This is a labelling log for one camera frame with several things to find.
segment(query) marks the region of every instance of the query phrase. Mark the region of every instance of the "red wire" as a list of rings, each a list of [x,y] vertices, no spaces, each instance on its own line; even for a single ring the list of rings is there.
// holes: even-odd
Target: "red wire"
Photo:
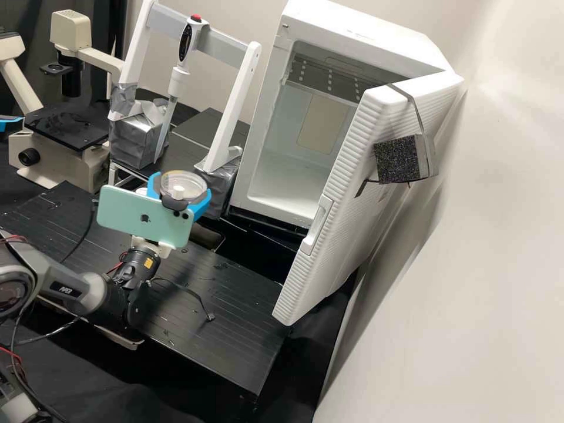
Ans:
[[[119,263],[117,263],[114,267],[112,267],[110,270],[108,270],[106,272],[106,274],[110,274],[111,272],[113,272],[114,270],[116,270],[118,267],[120,267],[123,263],[120,261]]]
[[[10,242],[24,242],[24,243],[27,243],[28,240],[27,240],[25,237],[21,236],[21,235],[12,235],[12,236],[9,236],[8,238],[0,239],[0,244],[7,244],[7,243],[10,243]]]
[[[0,351],[3,351],[3,352],[5,352],[5,353],[8,353],[9,355],[11,355],[11,356],[13,356],[14,358],[16,358],[16,359],[19,361],[20,365],[22,364],[22,358],[21,358],[18,354],[15,354],[14,352],[12,352],[12,351],[10,351],[10,350],[7,350],[7,349],[4,348],[4,347],[0,347]]]

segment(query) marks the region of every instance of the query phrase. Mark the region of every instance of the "black foam sponge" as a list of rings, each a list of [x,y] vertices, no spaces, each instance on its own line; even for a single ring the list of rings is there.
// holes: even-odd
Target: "black foam sponge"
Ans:
[[[374,144],[378,181],[401,183],[422,178],[417,155],[417,135]]]

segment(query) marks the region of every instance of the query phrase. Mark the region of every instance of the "petri dish lid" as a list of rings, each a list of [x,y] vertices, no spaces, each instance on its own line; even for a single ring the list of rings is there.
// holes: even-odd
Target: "petri dish lid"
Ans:
[[[206,181],[187,170],[171,170],[160,178],[160,193],[175,200],[196,200],[206,190]]]

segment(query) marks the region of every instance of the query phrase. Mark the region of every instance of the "white wall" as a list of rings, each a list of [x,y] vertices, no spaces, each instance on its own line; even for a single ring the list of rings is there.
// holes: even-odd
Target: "white wall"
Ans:
[[[242,120],[251,122],[259,96],[260,85],[280,15],[286,0],[160,0],[168,7],[186,15],[199,13],[220,31],[245,42],[258,41],[263,46],[260,64],[249,89]],[[369,13],[396,24],[428,35],[442,49],[446,58],[457,68],[465,67],[468,57],[461,52],[475,37],[474,17],[481,12],[487,0],[338,0],[345,6]],[[130,1],[129,34],[133,32],[135,19],[142,0]],[[165,95],[170,71],[175,64],[177,44],[171,39],[154,35],[149,49],[140,84],[143,88]],[[236,71],[223,63],[198,53],[191,66],[192,76],[181,102],[203,110],[209,106],[222,110],[227,102]]]
[[[485,16],[442,177],[375,254],[316,423],[564,418],[564,6]]]

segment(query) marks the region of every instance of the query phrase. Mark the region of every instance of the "white mini fridge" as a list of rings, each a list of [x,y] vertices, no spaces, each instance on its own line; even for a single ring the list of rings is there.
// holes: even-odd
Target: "white mini fridge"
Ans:
[[[230,210],[308,230],[274,316],[292,324],[366,259],[394,185],[374,143],[434,137],[462,78],[425,35],[326,0],[281,17]]]

